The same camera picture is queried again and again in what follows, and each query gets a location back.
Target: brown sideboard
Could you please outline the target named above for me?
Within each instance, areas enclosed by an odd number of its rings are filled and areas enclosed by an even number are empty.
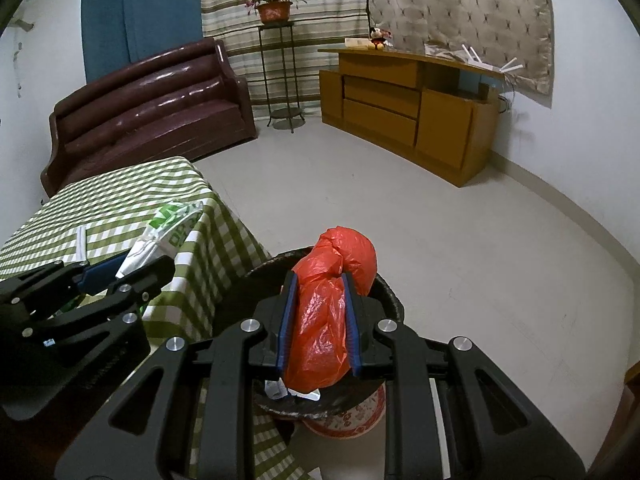
[[[458,90],[464,63],[402,52],[324,48],[338,70],[321,70],[322,122],[369,140],[463,186],[484,168],[494,140],[498,94]]]

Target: sofa armrest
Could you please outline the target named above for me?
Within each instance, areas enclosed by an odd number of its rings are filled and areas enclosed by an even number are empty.
[[[49,116],[49,127],[51,130],[51,157],[40,174],[40,181],[47,196],[52,197],[58,192],[65,175],[69,172],[71,161],[58,139],[55,112]]]
[[[252,137],[257,137],[258,132],[255,129],[254,112],[251,108],[251,97],[249,96],[246,78],[238,77],[234,69],[231,68],[229,58],[226,56],[225,45],[222,41],[216,42],[216,57],[225,79],[225,85],[231,93],[232,101],[240,107],[240,113],[246,124],[247,131]]]

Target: black trash can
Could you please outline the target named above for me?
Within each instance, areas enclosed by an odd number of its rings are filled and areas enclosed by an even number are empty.
[[[288,270],[311,252],[311,247],[278,254],[271,260],[248,272],[235,282],[216,308],[213,335],[251,317],[260,300],[277,296]],[[404,321],[404,306],[386,284],[376,275],[370,298],[378,300],[389,319]],[[254,401],[262,409],[280,418],[325,418],[354,408],[371,396],[382,384],[382,380],[362,381],[348,372],[340,381],[320,390],[320,400],[307,400],[287,396],[272,400],[264,393],[264,382],[254,381]]]

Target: potted plant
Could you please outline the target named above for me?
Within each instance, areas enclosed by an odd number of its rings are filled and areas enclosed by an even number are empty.
[[[305,2],[306,0],[293,0],[296,2]],[[289,19],[289,12],[292,0],[247,0],[245,6],[249,9],[248,14],[253,9],[254,12],[260,13],[260,20],[263,23],[269,22],[286,22]]]

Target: maroon leather sofa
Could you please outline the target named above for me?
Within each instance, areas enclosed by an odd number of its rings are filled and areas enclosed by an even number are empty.
[[[204,38],[133,63],[56,104],[49,196],[71,182],[140,162],[195,160],[257,132],[246,80],[220,40]]]

